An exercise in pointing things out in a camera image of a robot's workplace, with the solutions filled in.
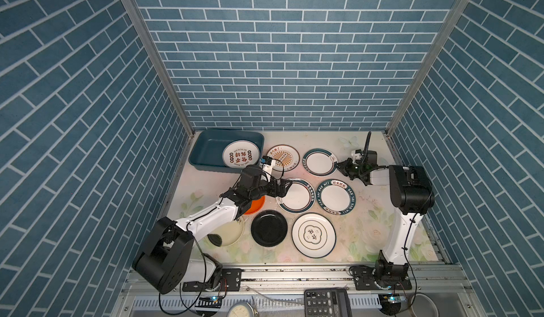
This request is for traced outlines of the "large white plate teal rim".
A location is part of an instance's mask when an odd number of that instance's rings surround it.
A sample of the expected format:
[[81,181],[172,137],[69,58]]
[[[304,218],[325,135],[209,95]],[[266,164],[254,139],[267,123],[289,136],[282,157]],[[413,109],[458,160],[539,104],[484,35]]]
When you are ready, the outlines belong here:
[[301,178],[289,178],[292,181],[285,197],[276,198],[276,203],[286,212],[301,214],[307,212],[315,203],[315,191],[309,182]]

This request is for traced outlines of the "white plate teal lettered rim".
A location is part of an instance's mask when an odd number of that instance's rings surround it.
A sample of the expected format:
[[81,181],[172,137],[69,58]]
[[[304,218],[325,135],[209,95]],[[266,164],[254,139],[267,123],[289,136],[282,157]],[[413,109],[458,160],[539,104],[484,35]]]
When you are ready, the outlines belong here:
[[324,211],[333,215],[346,215],[356,206],[354,190],[345,182],[336,179],[325,180],[319,184],[316,199]]

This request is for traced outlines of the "white plate green red rim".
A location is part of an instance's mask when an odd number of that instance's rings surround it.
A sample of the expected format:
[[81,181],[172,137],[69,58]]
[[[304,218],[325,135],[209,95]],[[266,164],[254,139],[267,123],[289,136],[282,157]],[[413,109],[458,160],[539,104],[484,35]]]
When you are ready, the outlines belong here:
[[303,156],[303,168],[311,175],[325,177],[337,169],[338,159],[330,151],[313,148]]

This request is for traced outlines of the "white plate red characters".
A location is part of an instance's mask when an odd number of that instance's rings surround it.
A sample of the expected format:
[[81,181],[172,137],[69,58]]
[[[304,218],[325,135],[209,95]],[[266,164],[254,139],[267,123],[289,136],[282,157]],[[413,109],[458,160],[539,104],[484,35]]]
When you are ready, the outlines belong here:
[[229,168],[245,168],[260,159],[259,147],[250,141],[238,140],[228,144],[222,152],[222,160]]

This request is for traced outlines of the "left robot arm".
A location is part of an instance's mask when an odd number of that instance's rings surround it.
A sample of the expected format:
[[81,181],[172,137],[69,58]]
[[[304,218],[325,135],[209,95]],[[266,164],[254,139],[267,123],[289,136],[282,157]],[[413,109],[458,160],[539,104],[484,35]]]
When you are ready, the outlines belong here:
[[133,269],[161,295],[179,284],[196,283],[199,290],[213,290],[223,265],[202,252],[199,241],[243,216],[252,202],[263,197],[285,197],[293,182],[268,174],[270,166],[250,165],[234,186],[213,205],[184,218],[159,219],[140,246]]

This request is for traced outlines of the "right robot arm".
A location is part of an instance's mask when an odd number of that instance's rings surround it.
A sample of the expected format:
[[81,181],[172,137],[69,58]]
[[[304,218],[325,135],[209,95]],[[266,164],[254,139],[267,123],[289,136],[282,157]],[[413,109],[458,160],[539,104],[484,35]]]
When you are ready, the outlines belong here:
[[374,152],[359,149],[336,168],[366,186],[388,186],[395,217],[385,249],[375,262],[373,278],[376,282],[407,280],[411,270],[408,254],[417,227],[435,203],[432,182],[421,166],[378,165],[376,160]]

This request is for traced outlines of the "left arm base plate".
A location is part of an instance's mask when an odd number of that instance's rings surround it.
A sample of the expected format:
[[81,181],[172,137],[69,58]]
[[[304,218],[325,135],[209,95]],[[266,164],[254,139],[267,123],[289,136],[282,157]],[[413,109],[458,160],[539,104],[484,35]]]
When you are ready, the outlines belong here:
[[183,292],[238,292],[242,281],[241,268],[223,268],[216,270],[207,282],[184,282]]

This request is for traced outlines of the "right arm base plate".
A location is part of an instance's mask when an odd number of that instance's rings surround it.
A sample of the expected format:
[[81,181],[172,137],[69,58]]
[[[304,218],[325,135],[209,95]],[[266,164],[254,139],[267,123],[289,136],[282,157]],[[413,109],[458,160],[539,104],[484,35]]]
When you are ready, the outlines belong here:
[[369,267],[355,265],[348,269],[348,273],[354,279],[357,291],[372,290],[411,290],[412,283],[408,275],[408,265],[393,265],[387,267]]

